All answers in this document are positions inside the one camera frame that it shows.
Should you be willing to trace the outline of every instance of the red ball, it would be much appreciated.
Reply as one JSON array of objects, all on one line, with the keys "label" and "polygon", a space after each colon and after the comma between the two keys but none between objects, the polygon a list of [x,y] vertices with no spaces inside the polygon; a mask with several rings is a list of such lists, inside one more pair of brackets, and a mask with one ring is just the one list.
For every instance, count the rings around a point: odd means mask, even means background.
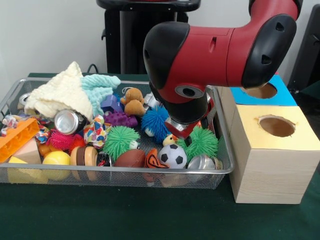
[{"label": "red ball", "polygon": [[115,167],[143,168],[145,165],[145,152],[141,149],[133,149],[121,154],[115,161]]}]

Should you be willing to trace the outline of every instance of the red robot arm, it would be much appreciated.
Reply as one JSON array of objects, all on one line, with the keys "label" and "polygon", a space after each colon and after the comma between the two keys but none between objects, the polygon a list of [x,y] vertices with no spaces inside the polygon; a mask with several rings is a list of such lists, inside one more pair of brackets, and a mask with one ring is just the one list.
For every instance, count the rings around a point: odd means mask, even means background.
[{"label": "red robot arm", "polygon": [[164,22],[150,30],[144,63],[155,97],[186,139],[213,103],[206,86],[255,88],[266,84],[296,34],[303,0],[250,0],[251,21],[239,28],[194,27]]}]

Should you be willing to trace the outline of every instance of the metal basket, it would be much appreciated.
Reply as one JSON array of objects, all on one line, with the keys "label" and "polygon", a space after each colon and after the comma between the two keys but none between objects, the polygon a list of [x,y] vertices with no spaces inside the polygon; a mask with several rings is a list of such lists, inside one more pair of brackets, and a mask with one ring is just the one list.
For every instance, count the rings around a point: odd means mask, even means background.
[{"label": "metal basket", "polygon": [[[17,81],[9,90],[3,101],[0,103],[0,120],[7,114],[18,114],[19,97],[38,88],[49,81],[49,78],[26,78]],[[142,91],[143,95],[151,92],[149,83],[146,81],[121,81],[121,85],[115,91],[120,96],[125,87],[134,87]],[[155,188],[192,188],[192,189],[215,189],[225,176],[234,169],[234,154],[226,128],[225,118],[215,87],[208,87],[207,92],[214,99],[215,107],[209,113],[208,120],[210,130],[214,131],[219,138],[217,158],[222,161],[222,170],[191,170],[191,169],[151,169],[151,168],[130,168],[130,167],[100,167],[100,166],[65,166],[65,165],[42,165],[42,164],[0,164],[0,183],[12,182],[8,178],[10,174],[21,174],[27,176],[35,171],[42,170],[54,178],[66,171],[77,171],[82,177],[81,180],[70,174],[64,180],[50,179],[47,184],[51,185],[92,185],[92,186],[127,186],[127,187],[155,187]],[[139,128],[135,129],[140,133],[140,149],[148,153],[152,148],[161,149],[150,137]],[[90,181],[88,173],[94,175],[96,180]]]}]

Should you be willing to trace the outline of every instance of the brown teddy bear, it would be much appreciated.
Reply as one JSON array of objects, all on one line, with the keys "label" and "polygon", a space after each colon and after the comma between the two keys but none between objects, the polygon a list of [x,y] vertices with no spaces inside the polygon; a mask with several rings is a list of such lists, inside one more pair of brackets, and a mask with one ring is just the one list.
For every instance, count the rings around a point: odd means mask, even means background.
[{"label": "brown teddy bear", "polygon": [[120,102],[125,105],[124,112],[128,115],[142,117],[146,113],[144,108],[145,100],[138,88],[130,88],[125,93],[125,98],[121,98]]}]

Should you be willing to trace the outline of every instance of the white wall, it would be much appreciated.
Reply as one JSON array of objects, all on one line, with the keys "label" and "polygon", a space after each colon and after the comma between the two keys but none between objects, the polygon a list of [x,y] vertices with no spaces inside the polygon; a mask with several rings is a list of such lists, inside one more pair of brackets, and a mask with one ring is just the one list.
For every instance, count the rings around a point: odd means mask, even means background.
[{"label": "white wall", "polygon": [[[249,0],[202,0],[189,13],[190,23],[207,27],[240,27],[250,16]],[[304,0],[298,31],[279,72],[287,82],[313,5]],[[107,70],[104,10],[95,0],[0,0],[0,99],[17,79],[30,72],[56,73],[77,61],[86,71],[95,63]]]}]

